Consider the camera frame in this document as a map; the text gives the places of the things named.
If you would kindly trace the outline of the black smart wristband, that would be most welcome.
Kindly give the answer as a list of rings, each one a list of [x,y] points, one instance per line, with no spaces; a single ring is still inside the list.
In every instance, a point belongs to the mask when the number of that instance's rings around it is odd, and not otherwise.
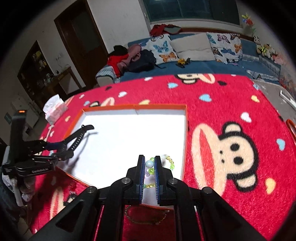
[[[79,128],[77,131],[72,133],[69,137],[67,137],[63,142],[65,144],[65,147],[68,146],[69,143],[72,145],[67,149],[67,151],[72,151],[74,152],[76,148],[79,146],[81,143],[82,139],[84,138],[84,135],[86,132],[93,130],[94,126],[93,125],[81,125],[81,128]]]

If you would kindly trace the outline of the pink tissue pack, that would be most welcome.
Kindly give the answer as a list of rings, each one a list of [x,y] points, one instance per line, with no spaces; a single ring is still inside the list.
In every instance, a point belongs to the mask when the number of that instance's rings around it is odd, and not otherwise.
[[[46,121],[53,125],[68,109],[66,103],[58,94],[52,96],[44,105],[43,112]]]

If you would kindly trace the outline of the orange white shallow tray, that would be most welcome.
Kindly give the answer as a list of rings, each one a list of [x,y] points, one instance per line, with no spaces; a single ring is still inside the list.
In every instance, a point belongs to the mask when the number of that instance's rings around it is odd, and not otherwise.
[[[59,167],[79,182],[103,188],[124,177],[143,155],[150,163],[160,156],[173,176],[184,175],[187,107],[176,104],[119,105],[85,108],[74,118],[66,135],[92,125]]]

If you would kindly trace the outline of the dark wooden side table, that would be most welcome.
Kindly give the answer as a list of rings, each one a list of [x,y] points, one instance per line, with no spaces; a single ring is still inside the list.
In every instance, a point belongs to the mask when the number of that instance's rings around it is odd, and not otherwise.
[[[73,92],[67,93],[61,85],[64,79],[72,79],[77,86],[77,89]],[[77,77],[75,76],[71,67],[67,67],[63,72],[55,75],[50,83],[43,88],[48,94],[55,95],[58,94],[63,100],[83,91],[83,87],[79,83]]]

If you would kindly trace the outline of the red monkey print blanket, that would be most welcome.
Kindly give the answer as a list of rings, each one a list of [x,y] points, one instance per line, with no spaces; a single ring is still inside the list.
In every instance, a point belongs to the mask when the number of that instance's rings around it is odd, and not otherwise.
[[[85,108],[176,104],[187,107],[184,175],[210,187],[267,240],[295,204],[295,141],[278,111],[245,76],[180,74],[140,78],[78,94],[41,138],[58,142]],[[143,204],[128,208],[123,240],[172,240],[172,214],[158,206],[152,161],[146,162]],[[89,185],[59,166],[37,177],[30,228],[37,233]]]

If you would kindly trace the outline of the dark wooden door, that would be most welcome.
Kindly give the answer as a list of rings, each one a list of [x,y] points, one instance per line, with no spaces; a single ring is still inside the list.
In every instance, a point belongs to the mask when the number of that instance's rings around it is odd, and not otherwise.
[[[62,42],[87,89],[107,63],[108,52],[87,1],[75,1],[58,15],[54,23]]]

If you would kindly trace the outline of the pile of clothes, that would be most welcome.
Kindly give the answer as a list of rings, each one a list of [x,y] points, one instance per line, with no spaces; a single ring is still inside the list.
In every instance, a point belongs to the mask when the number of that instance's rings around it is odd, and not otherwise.
[[[157,66],[157,60],[152,51],[143,50],[139,44],[129,48],[115,45],[113,51],[108,54],[107,66],[111,66],[115,75],[121,77],[126,72],[150,71]]]

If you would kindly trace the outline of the left butterfly pillow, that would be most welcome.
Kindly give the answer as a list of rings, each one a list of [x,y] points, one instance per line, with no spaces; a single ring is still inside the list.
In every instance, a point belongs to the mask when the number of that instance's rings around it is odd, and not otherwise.
[[[178,60],[177,53],[172,48],[169,34],[163,34],[142,41],[139,45],[142,50],[151,51],[156,58],[156,65]]]

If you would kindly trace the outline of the butterfly pillow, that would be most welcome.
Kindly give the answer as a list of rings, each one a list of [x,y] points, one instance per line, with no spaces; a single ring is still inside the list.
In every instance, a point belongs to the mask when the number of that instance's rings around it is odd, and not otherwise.
[[[156,65],[178,60],[177,53],[172,48],[169,34],[163,34],[142,41],[139,45],[142,50],[151,51],[156,58]]]
[[[228,64],[242,59],[242,43],[239,34],[206,33],[217,62]]]

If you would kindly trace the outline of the yellow toy vehicle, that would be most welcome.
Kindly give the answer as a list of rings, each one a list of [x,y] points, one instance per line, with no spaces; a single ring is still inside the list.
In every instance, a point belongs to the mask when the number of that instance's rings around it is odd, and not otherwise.
[[[177,64],[176,65],[178,67],[180,67],[180,68],[185,68],[185,66],[186,65],[189,65],[189,64],[191,64],[191,59],[190,58],[187,58],[187,59],[182,58],[182,59],[179,59],[177,61]]]

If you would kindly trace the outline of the red cloth on sill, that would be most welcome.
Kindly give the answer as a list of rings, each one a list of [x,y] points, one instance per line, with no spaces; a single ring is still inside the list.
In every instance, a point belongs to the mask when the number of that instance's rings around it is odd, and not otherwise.
[[[181,32],[182,28],[175,25],[166,25],[166,24],[160,24],[160,25],[154,25],[150,31],[151,37],[156,37],[162,34],[170,34],[175,35]]]

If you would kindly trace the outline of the blue sofa bed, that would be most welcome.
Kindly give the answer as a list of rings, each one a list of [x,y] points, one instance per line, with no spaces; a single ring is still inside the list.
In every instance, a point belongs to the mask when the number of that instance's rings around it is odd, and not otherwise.
[[[257,57],[254,51],[255,44],[249,40],[241,40],[243,46],[243,58],[236,63],[220,63],[213,61],[191,61],[185,68],[177,66],[176,62],[160,64],[154,69],[139,73],[126,72],[121,77],[114,75],[111,67],[104,66],[96,74],[95,79],[100,87],[113,83],[120,83],[145,77],[176,75],[187,73],[211,73],[211,74],[236,74],[247,76],[251,79],[261,78],[266,82],[279,84],[280,66]]]

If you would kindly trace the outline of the beige pillow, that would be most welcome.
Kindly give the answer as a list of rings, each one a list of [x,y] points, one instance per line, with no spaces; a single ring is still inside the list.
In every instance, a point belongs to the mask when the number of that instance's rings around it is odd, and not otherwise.
[[[206,33],[193,34],[171,40],[172,48],[179,59],[191,61],[214,61],[215,57],[211,49]]]

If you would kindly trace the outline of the right butterfly pillow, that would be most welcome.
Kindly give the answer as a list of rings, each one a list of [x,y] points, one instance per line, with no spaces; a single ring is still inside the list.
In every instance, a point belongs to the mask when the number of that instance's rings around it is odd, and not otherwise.
[[[242,43],[239,34],[206,33],[217,62],[228,64],[242,59]]]

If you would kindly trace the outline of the plush toys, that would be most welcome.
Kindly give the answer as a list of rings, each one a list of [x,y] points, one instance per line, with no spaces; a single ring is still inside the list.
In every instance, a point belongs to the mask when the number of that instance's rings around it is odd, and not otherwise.
[[[284,65],[284,60],[270,44],[261,44],[258,36],[254,36],[253,41],[256,44],[257,54],[261,55],[262,57],[268,58],[278,65]]]

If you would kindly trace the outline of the colourful pinwheel flower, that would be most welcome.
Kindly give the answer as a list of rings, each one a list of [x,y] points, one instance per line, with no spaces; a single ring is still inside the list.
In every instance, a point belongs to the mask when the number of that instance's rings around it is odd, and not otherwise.
[[[254,23],[253,23],[253,21],[251,19],[251,16],[248,15],[248,13],[245,13],[245,14],[243,14],[241,16],[242,16],[242,21],[243,21],[243,23],[245,25],[245,27],[244,27],[245,31],[247,33],[253,35],[256,30],[255,30],[255,27],[254,27]]]

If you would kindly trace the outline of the dark window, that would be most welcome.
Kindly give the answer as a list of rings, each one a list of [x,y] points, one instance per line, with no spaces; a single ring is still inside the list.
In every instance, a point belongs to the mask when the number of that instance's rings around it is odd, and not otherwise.
[[[197,19],[240,24],[236,1],[233,0],[146,0],[149,20]]]

